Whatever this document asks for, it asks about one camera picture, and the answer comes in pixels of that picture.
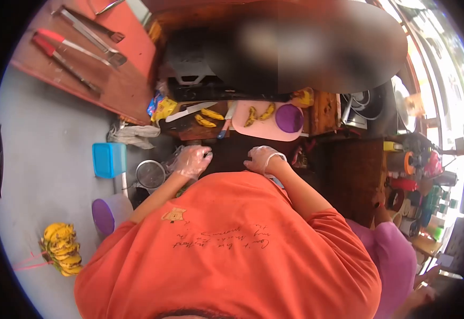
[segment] gray floor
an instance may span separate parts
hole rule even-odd
[[[73,223],[83,263],[101,243],[91,204],[115,193],[113,180],[97,178],[92,144],[105,142],[116,116],[98,106],[53,88],[10,67],[0,87],[0,124],[4,176],[0,199],[0,237],[13,265],[40,253],[37,241],[44,227]],[[172,139],[151,139],[160,147],[128,146],[127,175],[145,159],[163,160]],[[43,262],[42,258],[33,261]],[[24,291],[44,318],[78,318],[74,277],[52,266],[17,271]]]

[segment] blue plastic container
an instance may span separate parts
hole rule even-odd
[[[126,145],[95,143],[92,145],[94,173],[98,177],[114,178],[126,171]]]

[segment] purple container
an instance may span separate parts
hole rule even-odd
[[[303,114],[292,104],[280,106],[275,118],[276,125],[285,133],[295,133],[303,127]]]
[[[105,199],[96,199],[92,203],[92,217],[97,229],[108,236],[126,221],[133,213],[129,199],[122,194],[115,194]]]

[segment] pink cutting board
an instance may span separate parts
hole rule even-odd
[[[237,101],[235,113],[232,117],[232,126],[234,129],[244,135],[272,139],[276,141],[290,142],[298,138],[299,134],[301,134],[301,131],[303,130],[303,127],[301,127],[298,132],[285,133],[284,131],[280,130],[280,128],[278,128],[278,125],[276,125],[276,112],[267,120],[256,120],[251,126],[247,128],[244,127],[250,112],[250,106],[253,106],[255,109],[257,109],[257,115],[261,115],[267,110],[269,103],[270,102],[260,100]],[[284,104],[287,103],[276,102],[274,105],[278,111],[278,108]]]

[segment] metal strainer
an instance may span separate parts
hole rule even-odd
[[[158,188],[165,182],[166,173],[161,164],[146,160],[138,164],[136,170],[138,182],[145,188]]]

